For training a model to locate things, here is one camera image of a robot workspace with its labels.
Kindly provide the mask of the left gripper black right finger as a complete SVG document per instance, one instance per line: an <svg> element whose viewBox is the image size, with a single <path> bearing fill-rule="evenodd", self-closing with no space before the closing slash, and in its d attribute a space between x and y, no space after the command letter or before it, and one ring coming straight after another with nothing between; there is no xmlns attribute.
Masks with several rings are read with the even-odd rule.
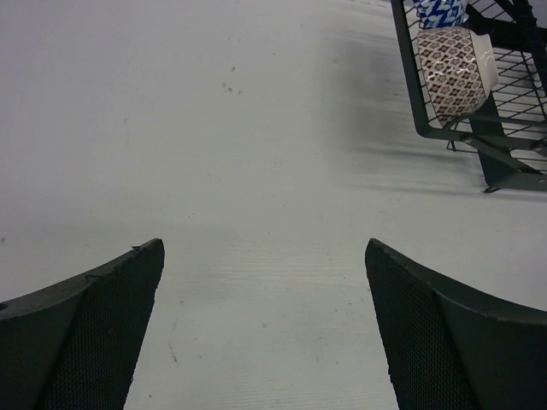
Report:
<svg viewBox="0 0 547 410"><path fill-rule="evenodd" d="M544 409L546 313L476 290L377 239L364 254L401 409Z"/></svg>

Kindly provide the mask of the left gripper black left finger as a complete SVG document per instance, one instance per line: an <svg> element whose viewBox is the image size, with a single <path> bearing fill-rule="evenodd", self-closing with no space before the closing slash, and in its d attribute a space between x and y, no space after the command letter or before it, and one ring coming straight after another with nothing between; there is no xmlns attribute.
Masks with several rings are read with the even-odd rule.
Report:
<svg viewBox="0 0 547 410"><path fill-rule="evenodd" d="M3 409L122 409L162 277L159 238L1 304Z"/></svg>

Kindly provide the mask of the brown patterned ceramic bowl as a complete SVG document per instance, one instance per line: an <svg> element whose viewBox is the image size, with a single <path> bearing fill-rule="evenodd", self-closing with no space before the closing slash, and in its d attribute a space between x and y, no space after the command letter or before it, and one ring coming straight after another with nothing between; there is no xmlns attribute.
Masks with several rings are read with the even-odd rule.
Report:
<svg viewBox="0 0 547 410"><path fill-rule="evenodd" d="M464 27L441 27L417 34L426 89L441 126L475 113L500 84L487 34Z"/></svg>

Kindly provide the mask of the blue zigzag patterned bowl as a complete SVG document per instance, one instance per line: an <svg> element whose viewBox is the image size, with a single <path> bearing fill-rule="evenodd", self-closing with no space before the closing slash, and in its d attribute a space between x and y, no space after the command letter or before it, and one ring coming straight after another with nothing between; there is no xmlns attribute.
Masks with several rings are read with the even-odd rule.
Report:
<svg viewBox="0 0 547 410"><path fill-rule="evenodd" d="M418 0L413 5L424 30L462 26L467 19L468 0Z"/></svg>

